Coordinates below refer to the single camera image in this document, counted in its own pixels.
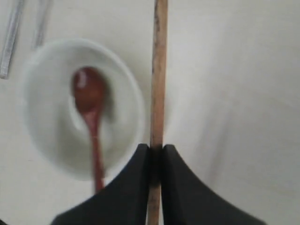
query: spoon handle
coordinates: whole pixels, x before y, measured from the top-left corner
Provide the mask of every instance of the spoon handle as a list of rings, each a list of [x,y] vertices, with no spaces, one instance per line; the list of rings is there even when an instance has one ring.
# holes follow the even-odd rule
[[[103,177],[103,164],[102,164],[102,156],[101,149],[97,135],[92,135],[92,163],[93,163],[93,173],[94,173],[94,182],[95,182],[95,193],[101,191],[104,187]]]

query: wooden spoon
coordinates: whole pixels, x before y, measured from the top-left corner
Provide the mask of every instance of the wooden spoon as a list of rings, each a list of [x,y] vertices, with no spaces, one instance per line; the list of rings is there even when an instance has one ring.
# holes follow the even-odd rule
[[[74,73],[72,92],[78,112],[85,121],[92,141],[93,173],[95,193],[103,187],[103,162],[98,140],[100,116],[104,109],[106,83],[97,69],[83,67]]]

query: white table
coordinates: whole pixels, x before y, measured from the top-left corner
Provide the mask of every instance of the white table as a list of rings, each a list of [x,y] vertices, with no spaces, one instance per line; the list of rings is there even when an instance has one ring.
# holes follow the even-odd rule
[[[49,224],[92,192],[33,149],[15,107],[35,2],[27,0],[10,77],[0,80],[0,218],[11,225]],[[54,0],[46,42],[108,46],[149,109],[153,2]],[[10,6],[0,0],[0,43]],[[297,0],[169,2],[165,141],[214,191],[271,225],[300,223],[299,21]]]

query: wooden chopstick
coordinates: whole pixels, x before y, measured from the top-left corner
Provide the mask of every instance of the wooden chopstick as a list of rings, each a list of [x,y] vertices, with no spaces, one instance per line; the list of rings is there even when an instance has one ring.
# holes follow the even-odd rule
[[[155,0],[150,126],[150,149],[154,160],[148,199],[148,225],[158,225],[159,222],[161,186],[158,179],[158,155],[163,147],[164,133],[167,24],[168,0]]]

